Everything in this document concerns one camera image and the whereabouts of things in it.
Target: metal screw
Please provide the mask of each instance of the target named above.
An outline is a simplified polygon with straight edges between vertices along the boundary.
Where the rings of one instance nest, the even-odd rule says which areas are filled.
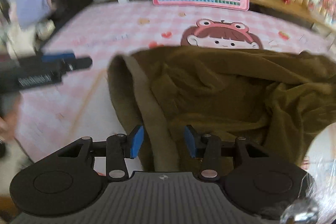
[[[125,176],[125,172],[122,170],[112,170],[111,172],[109,172],[109,176],[114,179],[120,179]]]
[[[215,170],[207,169],[207,170],[203,170],[203,171],[201,172],[201,175],[202,175],[202,177],[204,177],[204,178],[208,178],[208,179],[210,179],[210,178],[215,178],[215,177],[217,177],[218,173],[217,173]]]

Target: bookshelf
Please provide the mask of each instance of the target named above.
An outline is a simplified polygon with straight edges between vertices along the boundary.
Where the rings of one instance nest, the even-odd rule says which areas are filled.
[[[327,25],[322,20],[312,17],[310,15],[310,12],[301,5],[297,5],[295,3],[285,4],[282,0],[250,0],[250,3],[271,8],[276,11],[298,17],[307,22],[310,22],[311,24],[322,25],[325,28],[329,29],[331,32],[336,33],[336,27]]]

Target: cartoon girl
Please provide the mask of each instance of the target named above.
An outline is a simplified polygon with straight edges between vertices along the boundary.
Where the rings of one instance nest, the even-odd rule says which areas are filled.
[[[184,31],[181,45],[211,48],[263,48],[259,37],[240,22],[226,23],[200,19]]]

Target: brown garment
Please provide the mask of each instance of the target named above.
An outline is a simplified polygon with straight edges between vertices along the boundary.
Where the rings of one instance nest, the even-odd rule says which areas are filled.
[[[324,56],[266,50],[159,47],[116,56],[112,103],[127,132],[144,124],[146,170],[197,171],[184,127],[223,141],[244,136],[300,165],[312,140],[336,120],[336,64]],[[232,168],[223,159],[223,174]]]

